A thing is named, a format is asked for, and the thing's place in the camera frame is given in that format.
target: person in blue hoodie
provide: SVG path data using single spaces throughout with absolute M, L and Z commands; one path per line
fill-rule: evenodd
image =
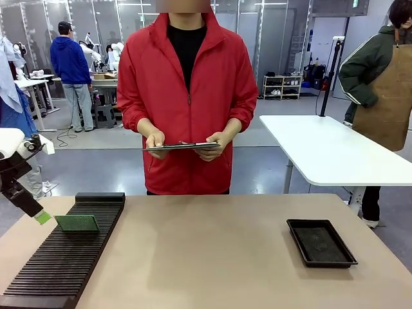
M 79 100 L 82 109 L 84 130 L 93 130 L 91 117 L 91 99 L 89 89 L 91 79 L 89 66 L 80 45 L 73 40 L 73 29 L 66 21 L 59 22 L 60 36 L 53 40 L 50 47 L 50 59 L 57 76 L 62 79 L 66 99 L 73 108 L 71 124 L 76 133 L 82 131 L 79 116 Z

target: black cap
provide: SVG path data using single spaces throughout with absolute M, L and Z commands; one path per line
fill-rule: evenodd
M 73 31 L 73 29 L 71 28 L 71 23 L 68 23 L 67 21 L 59 22 L 60 34 L 69 34 L 69 30 Z

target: black pants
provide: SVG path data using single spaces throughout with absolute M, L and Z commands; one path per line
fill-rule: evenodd
M 218 195 L 229 195 L 229 193 L 230 193 L 230 189 L 229 189 L 228 191 L 225 191 L 225 192 L 223 192 L 223 193 L 221 193 L 221 194 L 218 194 Z M 155 193 L 150 192 L 149 190 L 147 190 L 147 195 L 157 195 L 157 194 L 155 194 Z
M 362 200 L 362 213 L 365 220 L 379 221 L 379 191 L 380 187 L 366 187 Z

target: jacket collar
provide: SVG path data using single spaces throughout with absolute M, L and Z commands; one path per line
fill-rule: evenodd
M 225 36 L 212 10 L 208 13 L 202 13 L 201 16 L 207 27 L 207 33 L 203 44 L 205 45 L 205 49 L 209 49 L 223 41 Z M 149 26 L 149 33 L 152 40 L 161 47 L 164 47 L 167 42 L 168 25 L 169 14 L 161 13 L 156 21 Z

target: apron strap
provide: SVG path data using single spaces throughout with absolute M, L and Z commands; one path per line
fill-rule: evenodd
M 395 29 L 395 42 L 397 44 L 397 48 L 399 48 L 399 29 Z

